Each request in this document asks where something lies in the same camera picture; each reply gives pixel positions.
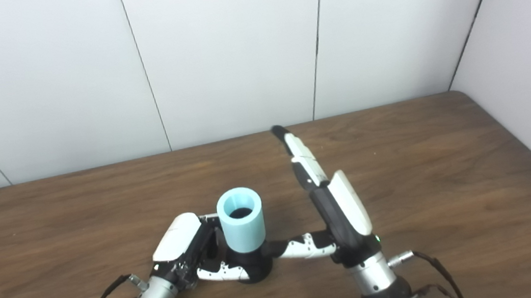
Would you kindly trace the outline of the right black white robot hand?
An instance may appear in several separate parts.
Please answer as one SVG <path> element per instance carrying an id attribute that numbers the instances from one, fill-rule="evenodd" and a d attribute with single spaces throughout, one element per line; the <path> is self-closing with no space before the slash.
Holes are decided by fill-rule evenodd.
<path id="1" fill-rule="evenodd" d="M 347 269 L 365 267 L 366 260 L 381 252 L 372 232 L 369 214 L 346 175 L 337 170 L 332 178 L 311 153 L 311 150 L 286 127 L 274 125 L 270 132 L 281 141 L 291 158 L 293 173 L 323 222 L 325 230 L 308 232 L 287 241 L 271 241 L 260 249 L 265 257 L 309 257 L 330 255 L 336 264 Z"/>

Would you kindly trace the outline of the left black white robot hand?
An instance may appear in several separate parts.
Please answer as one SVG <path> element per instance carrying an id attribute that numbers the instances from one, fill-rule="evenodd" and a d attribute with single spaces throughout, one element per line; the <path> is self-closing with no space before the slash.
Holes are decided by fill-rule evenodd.
<path id="1" fill-rule="evenodd" d="M 153 253 L 150 276 L 166 280 L 179 292 L 196 287 L 199 280 L 249 282 L 243 266 L 226 261 L 222 239 L 218 214 L 180 214 Z"/>

